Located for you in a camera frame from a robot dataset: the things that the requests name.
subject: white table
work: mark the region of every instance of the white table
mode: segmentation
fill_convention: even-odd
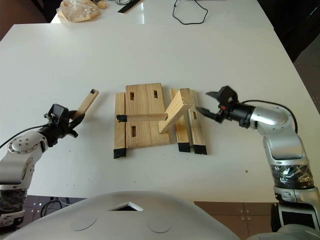
[[[220,125],[203,118],[207,156],[178,152],[174,143],[128,150],[126,158],[113,159],[114,94],[125,85],[157,82],[167,100],[168,88],[191,88],[212,111],[217,102],[205,92],[224,85],[243,101],[288,106],[320,186],[320,116],[267,28],[15,25],[0,42],[0,56],[1,142],[45,123],[43,114],[53,103],[76,109],[91,88],[100,91],[76,128],[79,137],[60,139],[36,164],[29,194],[83,198],[152,190],[193,201],[274,201],[262,137],[236,122]]]
[[[100,10],[94,22],[113,24],[181,25],[172,17],[175,0],[143,0],[126,13],[118,13],[123,6],[107,1],[108,7]],[[208,9],[203,26],[250,26],[273,29],[257,0],[203,0],[199,3]],[[202,10],[192,0],[180,0],[175,15],[184,22],[200,22]],[[60,23],[56,15],[52,23]]]

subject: black cable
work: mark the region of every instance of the black cable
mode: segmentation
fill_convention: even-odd
[[[29,128],[27,128],[27,129],[25,129],[25,130],[17,133],[16,135],[10,137],[7,141],[5,141],[4,143],[2,143],[2,144],[0,145],[0,149],[1,149],[4,145],[6,145],[11,139],[15,138],[16,136],[18,136],[18,135],[20,135],[20,134],[22,134],[22,133],[24,133],[24,132],[26,132],[26,131],[28,131],[28,130],[42,128],[42,127],[45,127],[45,126],[47,126],[47,125],[48,125],[48,124],[44,124],[44,125],[40,125],[40,126],[29,127]]]
[[[47,202],[45,205],[42,206],[41,211],[40,211],[40,217],[41,218],[47,215],[48,206],[49,206],[49,204],[52,204],[52,203],[59,203],[60,204],[60,209],[62,209],[62,204],[61,204],[60,201],[51,200],[51,201]]]
[[[200,21],[200,22],[188,22],[188,23],[185,23],[185,22],[182,22],[179,18],[177,18],[177,17],[175,16],[175,10],[176,10],[176,7],[177,7],[177,2],[178,2],[178,0],[175,0],[175,3],[174,3],[174,5],[173,5],[172,17],[174,17],[175,19],[177,19],[177,20],[178,20],[181,24],[183,24],[183,25],[203,24],[203,23],[205,22],[205,20],[206,20],[206,16],[207,16],[207,14],[208,14],[208,9],[204,8],[203,6],[201,6],[201,5],[197,2],[197,0],[194,0],[194,1],[195,1],[196,4],[198,4],[198,6],[199,6],[200,8],[202,8],[203,10],[205,10],[205,15],[204,15],[202,21]]]
[[[289,113],[292,115],[292,118],[293,118],[293,122],[294,122],[294,131],[296,134],[298,134],[298,122],[297,122],[297,119],[294,115],[294,113],[286,106],[282,105],[282,104],[279,104],[279,103],[276,103],[276,102],[272,102],[272,101],[263,101],[263,100],[247,100],[247,101],[243,101],[242,104],[245,104],[245,103],[249,103],[249,102],[258,102],[258,103],[264,103],[264,104],[272,104],[272,105],[276,105],[276,106],[279,106],[279,107],[282,107],[286,110],[289,111]]]
[[[123,6],[123,5],[127,5],[128,3],[132,2],[132,0],[109,0],[110,2],[115,2],[116,4]]]

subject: plastic bag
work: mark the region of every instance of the plastic bag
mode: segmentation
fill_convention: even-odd
[[[56,10],[61,21],[82,22],[94,19],[100,10],[90,0],[63,0]]]

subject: wooden plank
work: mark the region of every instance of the wooden plank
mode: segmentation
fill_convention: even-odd
[[[117,115],[116,119],[119,122],[148,122],[166,120],[168,114],[166,113],[151,113],[151,114],[131,114],[131,115]]]
[[[194,153],[207,155],[206,142],[201,128],[201,115],[196,110],[196,106],[198,105],[196,92],[191,90],[191,94],[193,105],[189,108],[188,113]]]
[[[160,83],[125,87],[125,114],[163,114],[164,98]],[[170,144],[169,134],[159,134],[157,121],[126,123],[126,147],[145,148]]]
[[[173,126],[183,114],[186,113],[192,104],[193,102],[190,89],[179,89],[170,105],[165,110],[165,113],[168,114],[168,118],[164,121],[159,121],[158,123],[159,133],[166,133],[168,129]]]
[[[178,89],[170,88],[170,99],[174,99]],[[174,124],[176,139],[178,142],[179,152],[190,153],[190,141],[187,130],[187,122],[185,116],[182,115]]]
[[[99,94],[98,90],[92,89],[89,92],[88,96],[86,96],[86,98],[83,100],[81,105],[78,107],[75,114],[72,116],[72,119],[75,119],[81,114],[85,114],[88,108],[91,106],[91,104],[94,102],[94,100],[98,96],[98,94]]]
[[[126,113],[126,94],[116,93],[114,96],[114,146],[113,158],[123,158],[127,154],[126,149],[126,123],[118,122],[116,116]]]

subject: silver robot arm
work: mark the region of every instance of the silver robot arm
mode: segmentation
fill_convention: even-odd
[[[77,137],[73,130],[84,118],[81,114],[70,121],[76,111],[54,104],[47,114],[48,124],[8,143],[7,154],[0,160],[0,228],[12,228],[23,222],[35,165],[42,154],[66,135]]]
[[[320,230],[320,195],[314,186],[303,143],[293,129],[291,112],[282,107],[258,107],[238,101],[230,87],[207,95],[219,101],[215,114],[197,107],[204,116],[222,123],[237,121],[240,127],[253,128],[263,136],[263,147],[274,180],[274,194],[279,201],[271,208],[271,226],[276,232],[287,224],[302,224]]]

